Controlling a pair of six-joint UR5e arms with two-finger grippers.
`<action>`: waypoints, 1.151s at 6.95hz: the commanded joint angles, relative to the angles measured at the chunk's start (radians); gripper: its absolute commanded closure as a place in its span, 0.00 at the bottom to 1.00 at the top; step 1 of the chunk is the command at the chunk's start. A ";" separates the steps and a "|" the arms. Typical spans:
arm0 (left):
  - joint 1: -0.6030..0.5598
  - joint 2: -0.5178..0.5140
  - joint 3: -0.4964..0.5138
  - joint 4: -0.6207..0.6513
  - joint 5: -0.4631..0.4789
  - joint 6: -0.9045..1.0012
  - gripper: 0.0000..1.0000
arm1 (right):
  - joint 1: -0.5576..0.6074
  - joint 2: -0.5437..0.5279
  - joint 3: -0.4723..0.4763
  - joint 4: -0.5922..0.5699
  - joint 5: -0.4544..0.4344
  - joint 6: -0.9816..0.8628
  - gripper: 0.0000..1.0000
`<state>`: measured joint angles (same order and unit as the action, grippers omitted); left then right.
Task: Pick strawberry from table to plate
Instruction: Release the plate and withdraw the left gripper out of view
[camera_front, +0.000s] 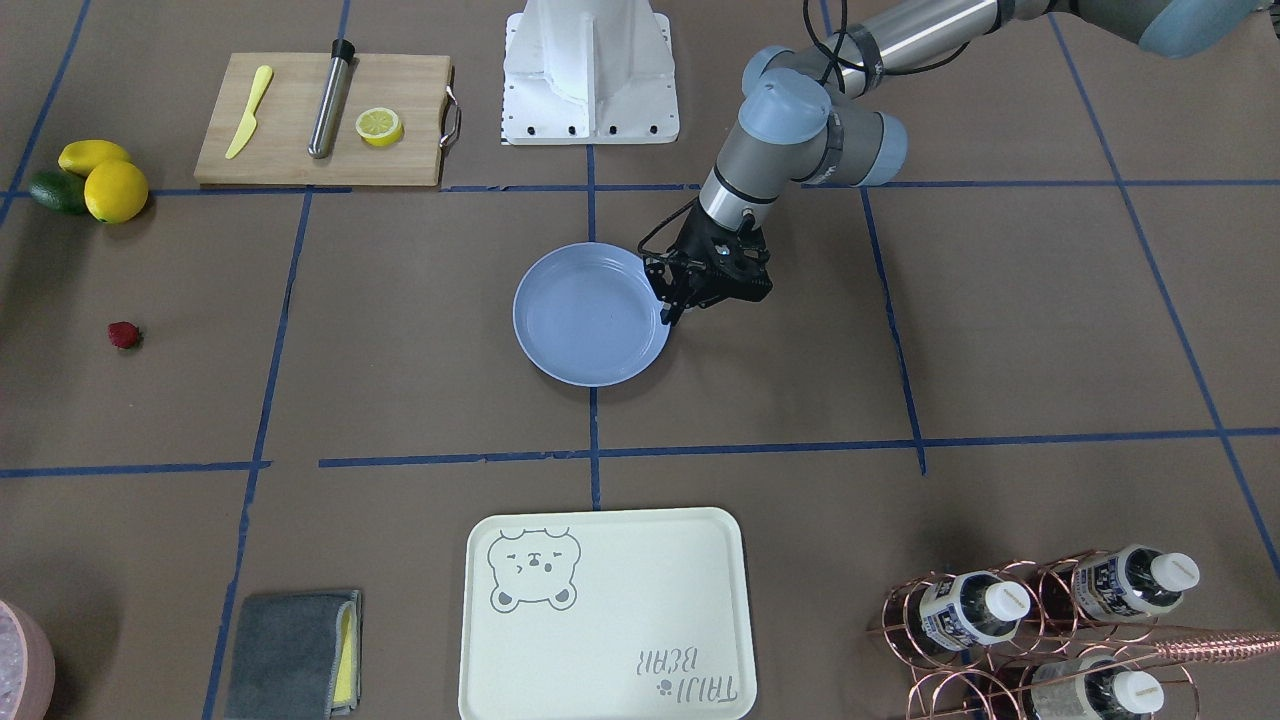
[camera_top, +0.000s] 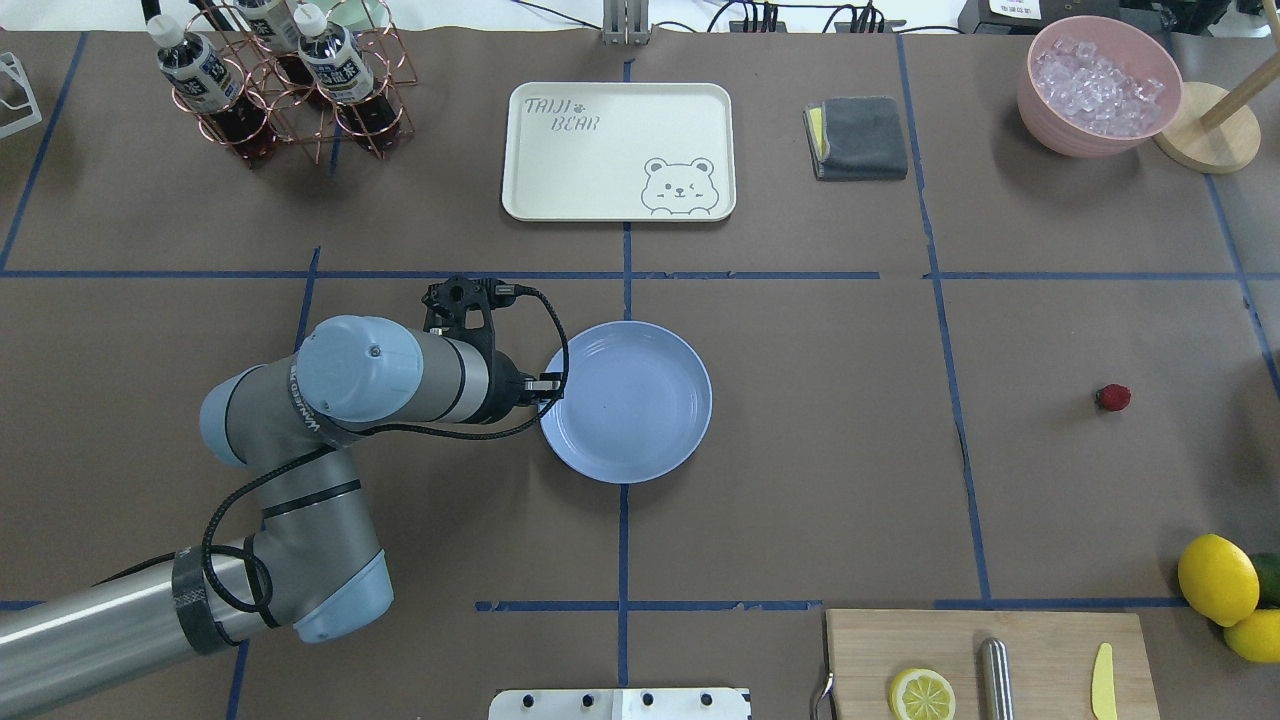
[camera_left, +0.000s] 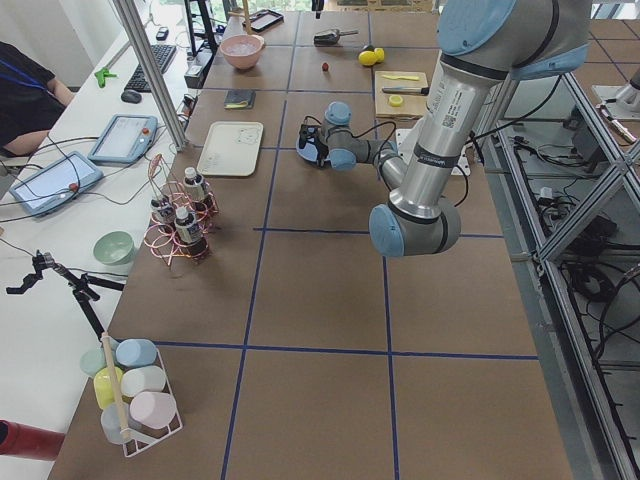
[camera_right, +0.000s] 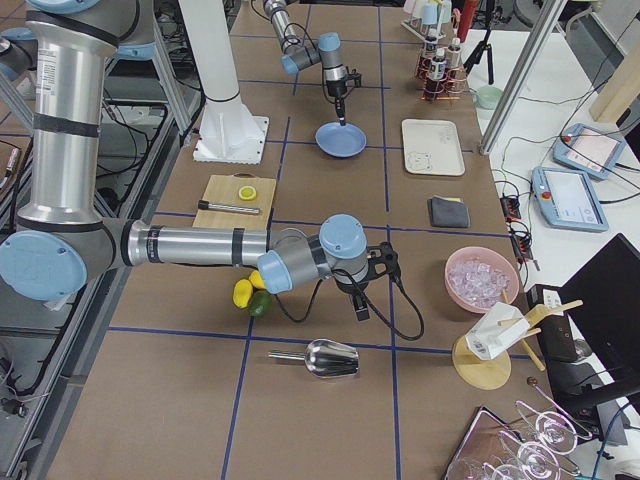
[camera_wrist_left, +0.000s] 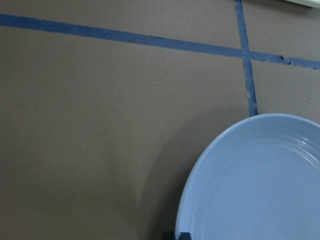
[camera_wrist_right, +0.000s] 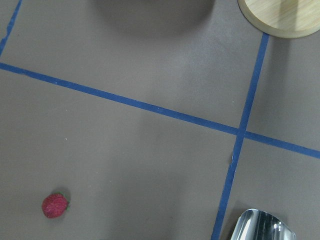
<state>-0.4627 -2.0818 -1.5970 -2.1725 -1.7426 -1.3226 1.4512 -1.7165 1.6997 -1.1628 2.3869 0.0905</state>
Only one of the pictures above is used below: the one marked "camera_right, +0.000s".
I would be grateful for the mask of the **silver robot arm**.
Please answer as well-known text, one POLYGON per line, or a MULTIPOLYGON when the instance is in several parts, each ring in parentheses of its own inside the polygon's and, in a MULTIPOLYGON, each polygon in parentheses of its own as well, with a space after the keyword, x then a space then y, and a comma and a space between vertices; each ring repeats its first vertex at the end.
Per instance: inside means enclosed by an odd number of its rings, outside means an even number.
POLYGON ((281 0, 262 2, 264 15, 271 23, 280 45, 283 69, 289 75, 296 75, 309 67, 320 65, 323 95, 333 105, 339 125, 345 126, 346 98, 352 90, 361 86, 362 75, 344 63, 341 39, 337 32, 324 33, 317 40, 312 39, 305 28, 291 20, 288 5, 289 1, 281 0))
MULTIPOLYGON (((1 277, 19 294, 55 301, 121 266, 146 262, 187 266, 257 267, 266 290, 290 291, 334 277, 352 297, 359 320, 369 317, 364 289, 373 260, 359 221, 346 214, 326 220, 319 235, 244 228, 149 226, 103 218, 94 208, 105 62, 119 47, 154 47, 153 1, 27 1, 26 20, 37 39, 33 173, 29 202, 18 211, 18 230, 1 244, 1 277)), ((289 20, 287 1, 263 1, 287 72, 320 63, 335 99, 338 131, 344 98, 358 73, 342 62, 336 32, 304 45, 289 20)), ((198 160, 259 163, 268 118, 251 115, 241 100, 222 1, 180 1, 205 103, 198 160)))

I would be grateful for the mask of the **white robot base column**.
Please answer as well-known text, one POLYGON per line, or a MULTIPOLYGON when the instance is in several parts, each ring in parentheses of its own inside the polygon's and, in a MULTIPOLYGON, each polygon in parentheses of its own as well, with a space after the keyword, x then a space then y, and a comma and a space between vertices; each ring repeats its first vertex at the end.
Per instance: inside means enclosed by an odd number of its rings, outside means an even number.
POLYGON ((258 164, 269 119, 243 103, 221 0, 179 3, 206 103, 194 159, 258 164))

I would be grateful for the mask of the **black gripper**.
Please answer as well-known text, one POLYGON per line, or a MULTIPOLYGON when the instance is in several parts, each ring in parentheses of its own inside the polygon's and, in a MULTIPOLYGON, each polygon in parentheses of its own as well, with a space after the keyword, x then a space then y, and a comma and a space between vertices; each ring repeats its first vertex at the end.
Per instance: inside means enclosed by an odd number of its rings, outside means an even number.
POLYGON ((370 318, 367 300, 358 294, 364 291, 372 277, 369 272, 369 261, 364 260, 340 260, 332 267, 332 274, 336 286, 344 293, 352 295, 352 305, 358 321, 370 318))
POLYGON ((323 92, 330 103, 335 103, 336 116, 341 126, 346 125, 346 99, 355 88, 361 87, 361 73, 356 69, 323 71, 323 92))

